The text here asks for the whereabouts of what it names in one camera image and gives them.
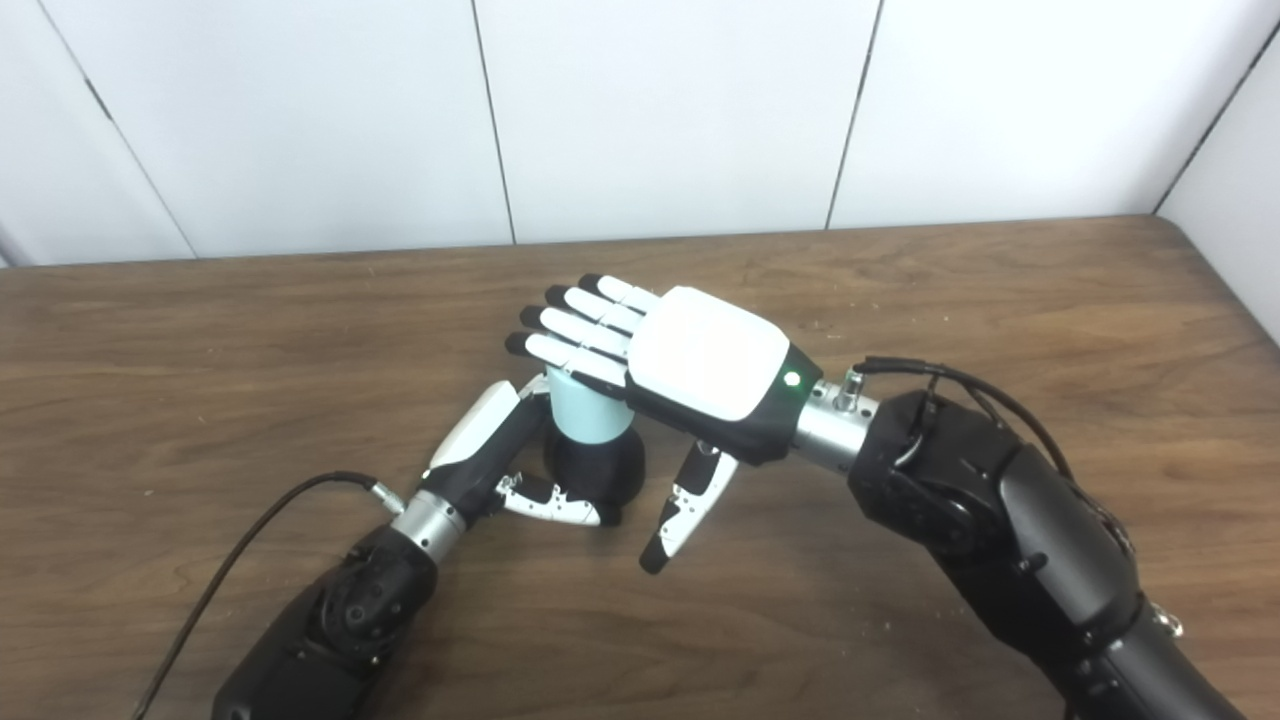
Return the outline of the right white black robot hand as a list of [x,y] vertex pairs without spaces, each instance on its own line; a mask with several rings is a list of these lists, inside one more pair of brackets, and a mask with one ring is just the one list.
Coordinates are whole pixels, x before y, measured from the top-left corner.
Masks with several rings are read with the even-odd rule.
[[520,314],[507,350],[564,372],[692,437],[641,553],[660,573],[742,464],[787,457],[822,369],[772,322],[687,286],[662,295],[613,275],[556,284]]

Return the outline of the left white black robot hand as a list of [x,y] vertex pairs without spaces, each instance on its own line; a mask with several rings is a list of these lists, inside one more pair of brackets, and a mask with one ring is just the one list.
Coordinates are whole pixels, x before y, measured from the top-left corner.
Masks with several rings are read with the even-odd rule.
[[444,438],[420,489],[445,503],[445,515],[468,530],[499,511],[576,527],[617,527],[622,512],[552,479],[513,469],[520,452],[550,416],[547,378],[522,389],[508,380],[486,388]]

